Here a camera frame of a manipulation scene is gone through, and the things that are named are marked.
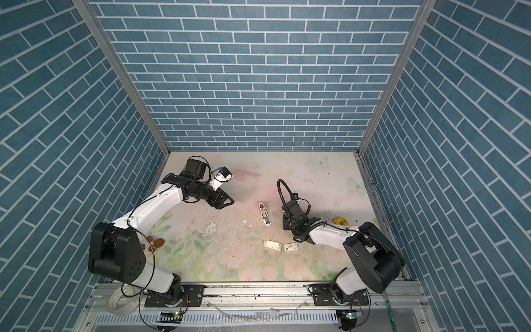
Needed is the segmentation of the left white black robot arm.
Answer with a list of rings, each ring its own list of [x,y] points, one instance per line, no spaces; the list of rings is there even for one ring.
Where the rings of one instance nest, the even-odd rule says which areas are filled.
[[[148,230],[179,203],[206,202],[221,210],[234,203],[221,186],[232,179],[226,167],[213,171],[201,156],[190,157],[180,174],[167,174],[154,193],[130,212],[91,231],[88,271],[159,295],[174,306],[183,296],[181,278],[146,257],[141,241]]]

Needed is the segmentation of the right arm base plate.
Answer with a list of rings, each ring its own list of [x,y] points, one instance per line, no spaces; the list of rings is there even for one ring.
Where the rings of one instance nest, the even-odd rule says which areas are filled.
[[[363,307],[370,303],[369,293],[366,289],[348,295],[336,285],[318,283],[308,285],[307,290],[317,307],[350,305]]]

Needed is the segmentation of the white staple box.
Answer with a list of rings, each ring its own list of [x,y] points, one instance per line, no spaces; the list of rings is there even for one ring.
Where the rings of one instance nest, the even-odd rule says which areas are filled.
[[[297,243],[285,243],[283,245],[283,251],[285,253],[292,253],[292,252],[296,252],[298,250],[299,250],[299,247],[298,247]]]

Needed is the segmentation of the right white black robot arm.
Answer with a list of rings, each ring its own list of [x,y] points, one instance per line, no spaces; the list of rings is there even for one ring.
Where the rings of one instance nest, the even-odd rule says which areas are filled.
[[[343,269],[330,282],[329,293],[338,304],[350,302],[358,291],[384,293],[405,267],[405,258],[375,224],[351,227],[310,218],[311,206],[303,211],[300,198],[284,180],[277,181],[277,190],[283,229],[292,232],[295,242],[329,246],[345,252],[351,260],[353,266]]]

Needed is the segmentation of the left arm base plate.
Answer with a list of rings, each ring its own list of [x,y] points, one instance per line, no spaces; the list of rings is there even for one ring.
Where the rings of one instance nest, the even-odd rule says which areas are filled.
[[[203,301],[205,285],[179,284],[171,286],[166,293],[157,293],[148,290],[145,307],[147,308],[173,308],[173,307],[200,307]]]

